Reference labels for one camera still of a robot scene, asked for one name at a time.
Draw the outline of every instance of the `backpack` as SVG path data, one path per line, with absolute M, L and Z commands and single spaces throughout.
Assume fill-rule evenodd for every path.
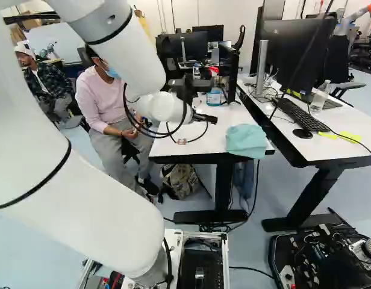
M 171 199 L 183 200 L 197 189 L 199 178 L 190 164 L 167 164 L 160 170 L 162 193 Z

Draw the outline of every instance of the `black desk leg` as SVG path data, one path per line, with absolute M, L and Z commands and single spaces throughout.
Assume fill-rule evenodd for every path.
M 228 209 L 233 174 L 234 163 L 224 162 L 217 165 L 214 211 L 176 212 L 173 221 L 176 224 L 244 222 L 247 219 L 246 211 Z
M 277 232 L 308 228 L 324 223 L 341 223 L 340 219 L 334 214 L 311 216 L 311 213 L 329 193 L 331 187 L 337 182 L 342 172 L 343 169 L 339 167 L 319 169 L 307 184 L 287 216 L 285 218 L 263 220 L 263 229 L 266 232 Z

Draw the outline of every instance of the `standing desk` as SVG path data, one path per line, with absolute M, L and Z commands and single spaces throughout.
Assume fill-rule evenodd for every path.
M 276 81 L 273 81 L 271 86 L 278 92 L 281 87 Z M 311 215 L 311 213 L 329 193 L 344 170 L 371 166 L 371 154 L 361 145 L 342 138 L 333 140 L 318 134 L 314 134 L 314 137 L 309 140 L 298 138 L 293 134 L 293 130 L 300 126 L 277 118 L 290 119 L 281 110 L 276 111 L 274 115 L 276 117 L 269 120 L 274 106 L 267 102 L 261 103 L 250 96 L 252 89 L 245 86 L 240 75 L 237 87 L 241 91 L 240 99 L 245 107 L 289 163 L 293 167 L 316 166 L 318 168 L 286 217 L 263 220 L 263 229 L 266 232 L 276 232 L 322 223 L 340 223 L 341 221 L 334 214 Z M 285 97 L 305 111 L 308 110 L 304 102 L 289 95 Z M 329 99 L 343 106 L 323 110 L 318 115 L 318 120 L 337 133 L 346 131 L 362 136 L 361 142 L 371 150 L 371 117 L 336 98 L 330 96 Z
M 217 124 L 208 125 L 205 135 L 197 141 L 180 145 L 174 143 L 170 137 L 157 138 L 152 145 L 149 159 L 158 164 L 216 164 L 215 182 L 215 209 L 213 211 L 176 212 L 175 223 L 211 223 L 211 222 L 241 222 L 247 219 L 244 210 L 229 210 L 231 181 L 235 163 L 250 160 L 248 157 L 232 155 L 226 152 L 226 130 L 233 125 L 249 123 L 256 125 L 256 121 L 248 113 L 245 106 L 231 103 L 219 107 L 206 104 L 206 95 L 199 93 L 194 98 L 193 107 L 198 113 L 209 114 L 218 118 Z M 169 123 L 172 131 L 177 123 Z M 205 130 L 205 122 L 193 122 L 183 125 L 173 138 L 191 140 L 198 137 Z M 166 123 L 161 122 L 159 132 L 167 132 Z M 274 154 L 275 149 L 267 140 L 266 155 Z

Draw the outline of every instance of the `shoe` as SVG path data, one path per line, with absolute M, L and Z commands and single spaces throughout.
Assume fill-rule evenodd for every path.
M 135 176 L 136 182 L 147 191 L 147 195 L 150 197 L 157 197 L 159 194 L 159 188 L 151 182 L 150 179 L 145 179 L 144 183 L 139 182 L 139 177 Z

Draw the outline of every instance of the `man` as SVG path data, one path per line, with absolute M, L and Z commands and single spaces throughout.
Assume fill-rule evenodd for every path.
M 33 51 L 24 45 L 17 45 L 14 51 L 20 65 L 26 67 L 25 80 L 43 111 L 55 113 L 62 121 L 67 121 L 66 108 L 74 95 L 72 82 L 54 65 L 36 62 Z
M 76 82 L 76 100 L 90 125 L 89 136 L 107 173 L 123 185 L 141 194 L 157 196 L 158 187 L 149 179 L 152 163 L 148 160 L 153 141 L 139 134 L 126 118 L 123 85 L 117 73 L 86 45 L 86 53 L 94 66 L 86 69 Z M 136 119 L 142 117 L 136 113 Z M 140 151 L 139 175 L 133 178 L 123 165 L 121 138 L 125 137 Z

